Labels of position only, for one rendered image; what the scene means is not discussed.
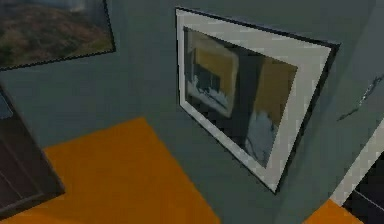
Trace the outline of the white-matted framed abstract picture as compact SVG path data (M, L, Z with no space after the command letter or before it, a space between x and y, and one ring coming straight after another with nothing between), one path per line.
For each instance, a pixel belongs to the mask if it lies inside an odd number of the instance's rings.
M338 47L197 10L175 10L186 113L277 192Z

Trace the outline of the framed landscape picture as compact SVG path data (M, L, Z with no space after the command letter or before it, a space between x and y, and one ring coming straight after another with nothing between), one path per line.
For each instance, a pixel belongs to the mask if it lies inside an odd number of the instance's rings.
M115 50L106 0L0 0L0 71Z

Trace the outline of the white-framed dark doorway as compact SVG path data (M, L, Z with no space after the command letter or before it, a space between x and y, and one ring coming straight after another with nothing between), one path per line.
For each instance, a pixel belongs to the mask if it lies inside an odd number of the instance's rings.
M331 200L362 224L384 224L384 118L334 190Z

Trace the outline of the dark brown cabinet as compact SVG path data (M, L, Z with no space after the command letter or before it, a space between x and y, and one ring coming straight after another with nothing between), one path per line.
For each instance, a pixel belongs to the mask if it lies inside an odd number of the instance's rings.
M0 85L0 221L64 193L46 154Z

